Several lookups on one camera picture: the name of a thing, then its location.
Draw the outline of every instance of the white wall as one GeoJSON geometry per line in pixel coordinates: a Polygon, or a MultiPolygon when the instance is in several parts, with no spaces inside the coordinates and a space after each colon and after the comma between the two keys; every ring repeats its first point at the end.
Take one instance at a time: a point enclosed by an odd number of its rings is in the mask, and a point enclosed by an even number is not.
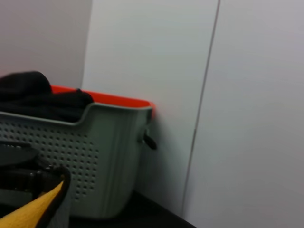
{"type": "Polygon", "coordinates": [[[155,102],[137,189],[181,214],[216,0],[94,0],[83,88],[155,102]]]}
{"type": "Polygon", "coordinates": [[[222,1],[187,190],[199,228],[303,227],[303,8],[222,1]]]}
{"type": "Polygon", "coordinates": [[[0,76],[38,70],[80,87],[91,0],[1,0],[0,76]]]}

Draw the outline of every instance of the black cloth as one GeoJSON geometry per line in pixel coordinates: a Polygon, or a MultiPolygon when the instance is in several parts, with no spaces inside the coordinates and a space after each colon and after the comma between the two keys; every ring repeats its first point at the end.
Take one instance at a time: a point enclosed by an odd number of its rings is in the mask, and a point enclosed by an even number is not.
{"type": "Polygon", "coordinates": [[[94,102],[90,94],[75,90],[53,94],[40,72],[14,73],[0,78],[0,111],[45,119],[77,122],[94,102]]]}

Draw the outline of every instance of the basket handle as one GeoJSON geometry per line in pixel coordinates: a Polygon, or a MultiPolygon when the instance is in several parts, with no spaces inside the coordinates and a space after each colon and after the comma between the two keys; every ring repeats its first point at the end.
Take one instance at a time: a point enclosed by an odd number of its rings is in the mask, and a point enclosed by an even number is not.
{"type": "Polygon", "coordinates": [[[143,141],[149,146],[152,150],[157,150],[157,144],[153,138],[151,138],[147,132],[143,135],[143,141]]]}

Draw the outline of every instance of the black floor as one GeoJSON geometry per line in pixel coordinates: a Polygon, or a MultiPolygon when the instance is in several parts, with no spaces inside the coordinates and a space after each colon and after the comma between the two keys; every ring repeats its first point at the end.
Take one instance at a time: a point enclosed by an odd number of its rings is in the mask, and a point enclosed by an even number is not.
{"type": "Polygon", "coordinates": [[[123,212],[113,220],[71,218],[70,228],[195,228],[156,203],[134,193],[123,212]]]}

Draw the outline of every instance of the yellow fabric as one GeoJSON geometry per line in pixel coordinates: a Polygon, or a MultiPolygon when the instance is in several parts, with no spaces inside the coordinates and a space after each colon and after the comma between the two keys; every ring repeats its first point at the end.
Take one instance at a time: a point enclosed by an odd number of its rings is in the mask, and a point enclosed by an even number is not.
{"type": "Polygon", "coordinates": [[[59,193],[61,182],[52,191],[0,219],[0,228],[35,228],[44,211],[59,193]]]}

